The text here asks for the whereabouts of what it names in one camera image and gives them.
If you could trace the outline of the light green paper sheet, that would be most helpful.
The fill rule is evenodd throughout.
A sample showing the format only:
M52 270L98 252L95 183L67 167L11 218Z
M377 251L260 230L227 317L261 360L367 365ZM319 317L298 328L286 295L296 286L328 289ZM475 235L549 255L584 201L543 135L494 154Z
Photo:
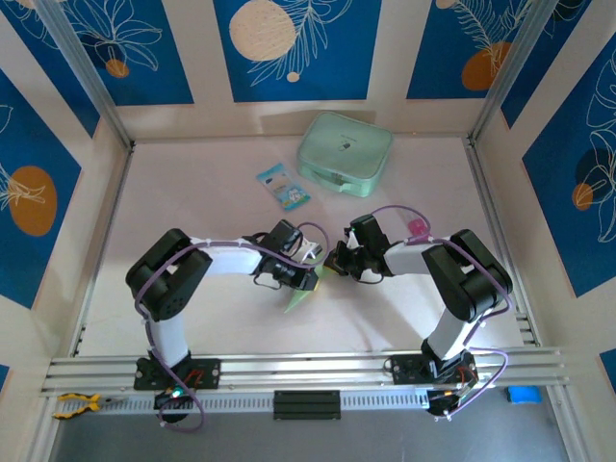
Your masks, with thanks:
M307 300L311 295L315 295L317 291L320 289L323 281L330 275L334 274L335 271L333 269L329 269L324 265L320 265L316 268L316 275L319 277L315 288L312 291L302 291L302 290L294 290L293 295L284 310L284 314L291 313L294 309L296 309L302 302Z

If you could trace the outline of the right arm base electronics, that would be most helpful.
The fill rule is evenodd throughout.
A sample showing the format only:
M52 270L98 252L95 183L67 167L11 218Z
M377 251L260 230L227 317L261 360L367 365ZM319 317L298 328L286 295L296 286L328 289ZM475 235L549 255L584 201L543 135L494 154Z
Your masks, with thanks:
M458 366L448 375L443 384L451 389L428 391L429 407L427 412L436 418L446 417L457 410L471 390L477 385L478 376L475 366Z

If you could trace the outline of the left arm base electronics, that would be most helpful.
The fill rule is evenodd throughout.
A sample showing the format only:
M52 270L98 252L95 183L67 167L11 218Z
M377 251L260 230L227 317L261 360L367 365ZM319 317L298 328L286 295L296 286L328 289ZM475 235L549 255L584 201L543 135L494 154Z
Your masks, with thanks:
M191 409L193 399L186 389L176 384L166 388L154 398L154 409L158 412L157 417L165 424L178 424L188 417L181 410Z

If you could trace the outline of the small pink bottle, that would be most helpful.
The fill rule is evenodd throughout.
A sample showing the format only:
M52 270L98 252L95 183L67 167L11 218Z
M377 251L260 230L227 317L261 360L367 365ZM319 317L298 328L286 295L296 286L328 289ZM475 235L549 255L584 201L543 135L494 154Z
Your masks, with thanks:
M424 218L412 218L407 223L407 229L410 233L408 238L410 242L424 241L431 236L430 223Z

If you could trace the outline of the blue wet wipes packet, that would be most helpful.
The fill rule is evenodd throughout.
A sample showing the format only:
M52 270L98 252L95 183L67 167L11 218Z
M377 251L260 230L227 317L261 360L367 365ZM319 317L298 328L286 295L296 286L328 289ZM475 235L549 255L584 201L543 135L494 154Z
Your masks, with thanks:
M311 199L281 163L256 175L256 179L276 198L285 211L292 211Z

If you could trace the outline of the mint green zip pouch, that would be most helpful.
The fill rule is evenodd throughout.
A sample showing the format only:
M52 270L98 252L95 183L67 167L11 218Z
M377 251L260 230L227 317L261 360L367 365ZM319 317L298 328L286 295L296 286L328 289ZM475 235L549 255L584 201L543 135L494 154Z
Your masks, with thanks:
M367 197L380 180L393 143L387 129L322 112L299 144L297 172L332 192Z

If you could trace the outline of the black rectangular block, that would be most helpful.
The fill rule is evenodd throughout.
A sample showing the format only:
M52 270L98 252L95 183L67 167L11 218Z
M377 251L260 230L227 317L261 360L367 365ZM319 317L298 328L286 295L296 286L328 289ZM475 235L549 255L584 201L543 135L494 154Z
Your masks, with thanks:
M273 418L278 421L335 421L341 418L339 391L275 391Z

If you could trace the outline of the blue sponge block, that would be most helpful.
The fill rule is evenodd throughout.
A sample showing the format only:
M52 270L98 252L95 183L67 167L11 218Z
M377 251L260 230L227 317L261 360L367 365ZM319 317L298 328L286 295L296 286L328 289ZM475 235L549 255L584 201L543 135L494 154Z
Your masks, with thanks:
M505 389L505 396L512 404L539 404L543 401L537 386L509 386Z

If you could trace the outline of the aluminium mounting rail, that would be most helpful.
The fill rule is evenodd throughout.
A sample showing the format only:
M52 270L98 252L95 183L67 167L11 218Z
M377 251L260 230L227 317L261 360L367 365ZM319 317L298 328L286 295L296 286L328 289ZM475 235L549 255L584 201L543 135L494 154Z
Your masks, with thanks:
M494 386L567 385L572 373L567 356L554 347L512 347L507 359L485 348L473 352L478 383L484 384L505 365ZM389 390L395 387L389 358L393 351L369 353L299 353L255 355L196 355L219 359L218 391L231 393L295 390ZM133 356L55 358L43 379L45 397L64 393L145 394L134 379Z

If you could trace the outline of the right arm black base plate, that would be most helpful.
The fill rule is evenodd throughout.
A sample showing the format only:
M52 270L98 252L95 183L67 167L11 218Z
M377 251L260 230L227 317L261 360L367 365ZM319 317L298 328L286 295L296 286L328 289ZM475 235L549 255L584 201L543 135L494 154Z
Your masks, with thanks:
M465 350L447 361L430 359L423 354L398 354L389 358L396 385L470 384L478 382L475 358Z

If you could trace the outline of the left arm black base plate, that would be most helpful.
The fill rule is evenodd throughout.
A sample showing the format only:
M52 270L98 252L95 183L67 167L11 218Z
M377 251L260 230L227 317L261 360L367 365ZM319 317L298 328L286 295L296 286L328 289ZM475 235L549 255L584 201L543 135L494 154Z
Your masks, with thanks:
M163 391L179 384L153 357L140 358L137 363L134 389L138 391ZM221 361L187 357L171 370L189 388L215 390L220 379Z

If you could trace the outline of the aluminium side rail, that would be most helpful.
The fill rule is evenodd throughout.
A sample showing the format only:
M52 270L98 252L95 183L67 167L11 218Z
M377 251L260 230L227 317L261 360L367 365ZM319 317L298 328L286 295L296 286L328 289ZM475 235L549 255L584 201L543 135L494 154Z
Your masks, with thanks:
M512 298L515 302L514 312L523 338L523 343L526 347L541 347L543 342L536 328L535 318L531 312L530 303L521 274L514 263L509 245L505 238L504 229L501 223L501 216L499 214L497 202L493 195L486 170L482 164L473 140L470 138L465 138L464 145L468 163L479 195L479 200L488 222L490 235L494 242L495 253L499 257L503 267L509 273L513 282Z
M134 150L135 144L132 142L112 170L105 194L96 209L98 216L92 231L82 276L74 298L74 323L66 347L66 353L69 357L74 357L80 352L83 333L87 327L87 317L93 290L105 258L108 240L132 163Z

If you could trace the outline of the aluminium frame post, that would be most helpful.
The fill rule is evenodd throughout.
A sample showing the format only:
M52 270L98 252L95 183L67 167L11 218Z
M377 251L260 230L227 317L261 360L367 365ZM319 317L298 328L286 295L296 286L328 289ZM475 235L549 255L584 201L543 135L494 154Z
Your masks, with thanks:
M95 110L105 120L120 145L127 152L131 152L134 141L121 121L113 98L62 7L56 0L33 0L33 3L43 25L58 46Z
M468 133L471 147L476 147L486 132L493 117L511 91L545 25L549 21L558 0L532 0L526 18L514 38L500 70L488 90L475 123Z

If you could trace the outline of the yellow handled pliers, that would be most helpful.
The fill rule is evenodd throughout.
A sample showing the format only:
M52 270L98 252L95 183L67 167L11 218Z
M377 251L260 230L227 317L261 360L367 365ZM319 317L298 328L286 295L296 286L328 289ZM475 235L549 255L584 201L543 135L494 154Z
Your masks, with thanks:
M53 418L60 421L70 420L89 412L98 412L105 407L123 402L127 397L103 396L100 394L85 395L81 393L66 393L57 397L58 401L79 401L80 406L71 412L57 412Z

